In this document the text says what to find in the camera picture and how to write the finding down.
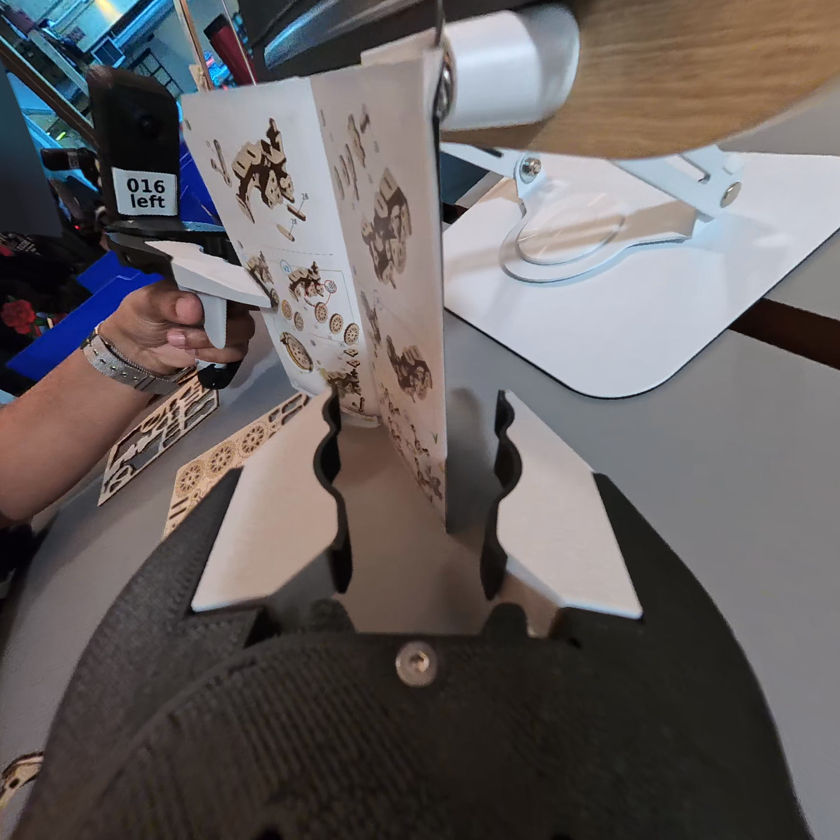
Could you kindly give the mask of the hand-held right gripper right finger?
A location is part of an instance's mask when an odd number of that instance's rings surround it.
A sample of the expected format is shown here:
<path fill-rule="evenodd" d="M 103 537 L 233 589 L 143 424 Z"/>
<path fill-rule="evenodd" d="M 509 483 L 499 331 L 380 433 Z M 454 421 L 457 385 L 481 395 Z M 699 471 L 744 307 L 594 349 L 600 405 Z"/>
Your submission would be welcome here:
<path fill-rule="evenodd" d="M 510 390 L 497 395 L 494 429 L 500 494 L 480 554 L 486 599 L 514 580 L 559 609 L 641 618 L 593 469 Z"/>

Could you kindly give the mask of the dark red tumbler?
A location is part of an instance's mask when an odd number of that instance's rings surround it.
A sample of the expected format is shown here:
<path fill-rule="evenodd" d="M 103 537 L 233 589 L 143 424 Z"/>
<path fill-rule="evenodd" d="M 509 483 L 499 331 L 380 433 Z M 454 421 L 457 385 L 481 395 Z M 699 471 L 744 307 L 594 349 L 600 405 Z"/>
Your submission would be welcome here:
<path fill-rule="evenodd" d="M 205 27 L 204 33 L 236 85 L 243 87 L 257 83 L 253 60 L 225 15 L 217 15 Z"/>

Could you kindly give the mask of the person's left forearm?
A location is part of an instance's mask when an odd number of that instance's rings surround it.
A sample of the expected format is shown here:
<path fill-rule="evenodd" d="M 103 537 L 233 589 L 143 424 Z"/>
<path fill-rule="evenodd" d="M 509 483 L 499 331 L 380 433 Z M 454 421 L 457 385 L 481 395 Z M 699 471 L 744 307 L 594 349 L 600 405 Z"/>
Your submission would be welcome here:
<path fill-rule="evenodd" d="M 80 350 L 1 412 L 1 525 L 65 496 L 107 454 L 151 396 L 95 371 Z"/>

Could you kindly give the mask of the silver mesh wristwatch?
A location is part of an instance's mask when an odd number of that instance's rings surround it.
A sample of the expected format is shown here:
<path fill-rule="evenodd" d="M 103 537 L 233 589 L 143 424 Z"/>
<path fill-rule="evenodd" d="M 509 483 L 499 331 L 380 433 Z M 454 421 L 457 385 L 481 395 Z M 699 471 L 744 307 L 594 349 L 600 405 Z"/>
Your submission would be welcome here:
<path fill-rule="evenodd" d="M 124 358 L 100 335 L 100 325 L 80 345 L 91 368 L 111 381 L 126 385 L 150 396 L 169 396 L 194 376 L 194 367 L 185 367 L 172 374 L 158 374 Z"/>

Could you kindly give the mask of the printed instruction booklet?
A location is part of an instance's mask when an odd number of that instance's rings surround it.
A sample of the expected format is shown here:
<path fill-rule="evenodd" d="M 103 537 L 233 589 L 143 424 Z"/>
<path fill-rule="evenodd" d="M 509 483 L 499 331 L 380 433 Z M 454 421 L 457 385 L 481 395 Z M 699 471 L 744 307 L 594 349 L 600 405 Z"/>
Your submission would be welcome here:
<path fill-rule="evenodd" d="M 290 381 L 380 424 L 448 518 L 435 99 L 443 51 L 383 49 L 313 77 L 196 92 L 183 138 L 234 251 L 266 289 Z"/>

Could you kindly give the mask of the wooden puzzle sheet with gears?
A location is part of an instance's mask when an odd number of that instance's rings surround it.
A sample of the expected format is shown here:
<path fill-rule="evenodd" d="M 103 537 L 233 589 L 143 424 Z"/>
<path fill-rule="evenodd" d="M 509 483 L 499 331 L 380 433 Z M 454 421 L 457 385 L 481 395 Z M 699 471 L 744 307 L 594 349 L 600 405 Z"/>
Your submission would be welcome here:
<path fill-rule="evenodd" d="M 302 392 L 295 394 L 179 468 L 175 474 L 161 540 L 166 539 L 181 524 L 219 480 L 232 469 L 242 467 L 252 454 L 287 426 L 310 400 L 310 396 Z"/>

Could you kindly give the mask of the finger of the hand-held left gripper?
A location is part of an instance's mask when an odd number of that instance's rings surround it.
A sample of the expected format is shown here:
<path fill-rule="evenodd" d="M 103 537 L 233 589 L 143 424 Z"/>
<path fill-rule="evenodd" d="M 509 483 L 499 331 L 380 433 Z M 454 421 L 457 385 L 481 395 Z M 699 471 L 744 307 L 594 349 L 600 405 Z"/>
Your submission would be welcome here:
<path fill-rule="evenodd" d="M 270 295 L 242 266 L 204 253 L 194 243 L 147 240 L 156 256 L 169 261 L 175 284 L 182 291 L 196 294 L 203 305 L 204 330 L 216 349 L 227 343 L 228 303 L 271 309 Z"/>

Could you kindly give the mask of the small wooden puzzle part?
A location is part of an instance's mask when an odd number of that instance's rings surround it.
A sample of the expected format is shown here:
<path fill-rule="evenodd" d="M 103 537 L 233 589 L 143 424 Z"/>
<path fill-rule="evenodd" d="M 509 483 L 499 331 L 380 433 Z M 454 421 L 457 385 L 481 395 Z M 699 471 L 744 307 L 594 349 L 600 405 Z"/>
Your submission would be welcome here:
<path fill-rule="evenodd" d="M 28 752 L 16 757 L 1 775 L 1 811 L 6 809 L 16 793 L 38 777 L 44 761 L 42 751 Z"/>

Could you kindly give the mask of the grey desk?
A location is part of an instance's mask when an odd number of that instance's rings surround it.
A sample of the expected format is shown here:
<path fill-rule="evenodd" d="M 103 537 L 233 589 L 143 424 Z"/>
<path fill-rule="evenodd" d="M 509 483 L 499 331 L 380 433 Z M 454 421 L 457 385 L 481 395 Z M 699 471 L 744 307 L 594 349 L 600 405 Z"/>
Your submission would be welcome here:
<path fill-rule="evenodd" d="M 511 389 L 612 482 L 716 600 L 759 678 L 816 838 L 838 838 L 838 371 L 726 331 L 634 398 L 592 400 L 445 315 L 449 532 L 387 436 L 339 438 L 359 628 L 477 629 L 493 415 Z M 161 538 L 176 471 L 293 392 L 263 326 L 220 407 L 98 507 L 96 468 L 2 612 L 2 766 L 44 748 L 104 613 Z"/>

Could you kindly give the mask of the person's left hand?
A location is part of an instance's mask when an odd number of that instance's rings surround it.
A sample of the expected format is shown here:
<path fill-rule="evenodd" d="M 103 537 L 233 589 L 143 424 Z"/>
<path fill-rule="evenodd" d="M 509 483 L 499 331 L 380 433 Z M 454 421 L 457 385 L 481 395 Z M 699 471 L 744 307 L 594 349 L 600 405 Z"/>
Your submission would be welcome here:
<path fill-rule="evenodd" d="M 205 331 L 199 297 L 168 280 L 131 292 L 99 328 L 102 338 L 121 357 L 157 375 L 172 375 L 200 361 L 239 362 L 255 332 L 250 310 L 230 303 L 226 344 L 216 348 Z"/>

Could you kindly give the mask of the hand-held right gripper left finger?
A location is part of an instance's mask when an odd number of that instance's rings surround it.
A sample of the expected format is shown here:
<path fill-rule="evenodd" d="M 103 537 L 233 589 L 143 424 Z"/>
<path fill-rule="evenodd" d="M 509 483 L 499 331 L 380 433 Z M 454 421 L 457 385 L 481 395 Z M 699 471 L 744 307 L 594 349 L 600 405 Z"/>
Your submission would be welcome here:
<path fill-rule="evenodd" d="M 340 400 L 313 397 L 238 470 L 203 574 L 194 613 L 264 606 L 303 614 L 347 592 L 353 574 L 341 471 Z"/>

